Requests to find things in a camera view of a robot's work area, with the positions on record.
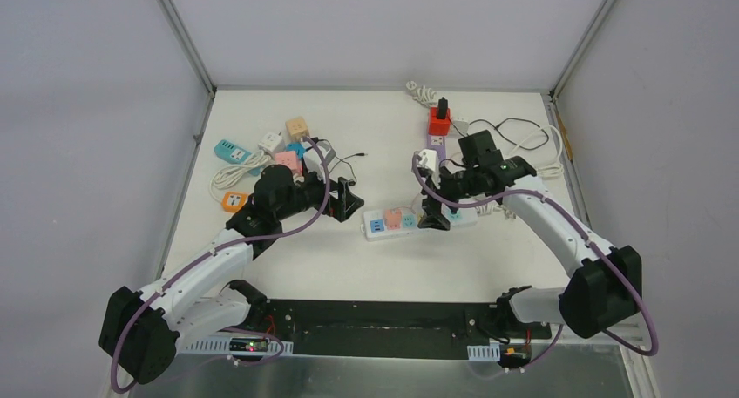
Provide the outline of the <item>long white power strip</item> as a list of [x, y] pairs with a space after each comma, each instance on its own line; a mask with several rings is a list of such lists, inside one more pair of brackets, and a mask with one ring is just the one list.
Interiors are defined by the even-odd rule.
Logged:
[[[485, 206], [472, 209], [459, 209], [451, 213], [447, 206], [442, 206], [442, 213], [451, 224], [451, 230], [475, 226], [479, 219], [495, 213], [502, 213], [506, 219], [516, 219], [513, 211], [505, 206], [499, 206], [495, 202]], [[422, 211], [418, 207], [411, 211], [409, 206], [401, 206], [392, 209], [377, 209], [363, 212], [363, 222], [360, 225], [361, 232], [367, 241], [380, 241], [415, 236], [427, 233], [429, 228], [420, 228], [419, 220]]]

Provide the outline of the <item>small orange pink adapter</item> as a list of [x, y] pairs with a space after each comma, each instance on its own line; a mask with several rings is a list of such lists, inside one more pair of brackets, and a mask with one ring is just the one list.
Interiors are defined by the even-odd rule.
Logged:
[[399, 208], [388, 209], [384, 212], [384, 223], [388, 230], [397, 230], [402, 227], [403, 213]]

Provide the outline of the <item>light pink cube adapter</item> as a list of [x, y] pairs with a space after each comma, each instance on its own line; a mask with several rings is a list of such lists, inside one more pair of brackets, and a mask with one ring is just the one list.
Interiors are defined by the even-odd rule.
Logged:
[[275, 154], [275, 163], [286, 166], [293, 174], [296, 181], [302, 181], [302, 164], [295, 151], [277, 152]]

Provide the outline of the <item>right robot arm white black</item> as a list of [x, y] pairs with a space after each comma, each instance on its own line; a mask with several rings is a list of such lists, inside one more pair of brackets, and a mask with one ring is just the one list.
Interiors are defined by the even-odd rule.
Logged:
[[424, 196], [420, 227], [449, 230], [444, 206], [453, 212], [504, 206], [549, 248], [569, 279], [564, 287], [504, 293], [494, 314], [501, 334], [514, 337], [529, 323], [541, 322], [591, 338], [640, 312], [641, 257], [631, 246], [614, 246], [572, 216], [535, 168], [520, 156], [504, 157], [489, 132], [464, 137], [459, 146], [463, 162], [455, 172], [433, 150], [413, 154], [411, 170]]

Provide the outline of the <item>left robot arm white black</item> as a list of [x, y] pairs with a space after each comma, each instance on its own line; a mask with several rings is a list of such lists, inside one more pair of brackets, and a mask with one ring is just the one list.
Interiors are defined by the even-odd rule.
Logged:
[[232, 215], [210, 244], [171, 273], [138, 289], [121, 287], [109, 298], [98, 340], [112, 357], [112, 388], [124, 369], [134, 384], [161, 376], [183, 348], [202, 337], [238, 325], [245, 332], [259, 330], [266, 309], [252, 294], [230, 289], [210, 300], [201, 297], [235, 275], [279, 238], [287, 237], [282, 221], [314, 208], [338, 222], [364, 205], [345, 178], [325, 179], [306, 172], [301, 182], [284, 165], [263, 170], [246, 203]]

